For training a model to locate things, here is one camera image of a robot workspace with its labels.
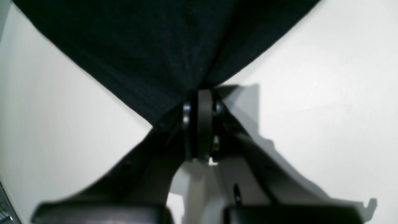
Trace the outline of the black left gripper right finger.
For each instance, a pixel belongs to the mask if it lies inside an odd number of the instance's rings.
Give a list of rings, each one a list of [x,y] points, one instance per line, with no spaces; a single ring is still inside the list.
[[[225,224],[362,224],[357,209],[296,180],[253,140],[213,90],[197,94],[197,158],[217,162]]]

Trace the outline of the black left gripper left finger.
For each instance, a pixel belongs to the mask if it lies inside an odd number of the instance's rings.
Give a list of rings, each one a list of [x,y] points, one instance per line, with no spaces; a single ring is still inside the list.
[[[166,113],[134,149],[86,189],[41,203],[34,224],[173,224],[166,207],[176,171],[190,152],[195,101]]]

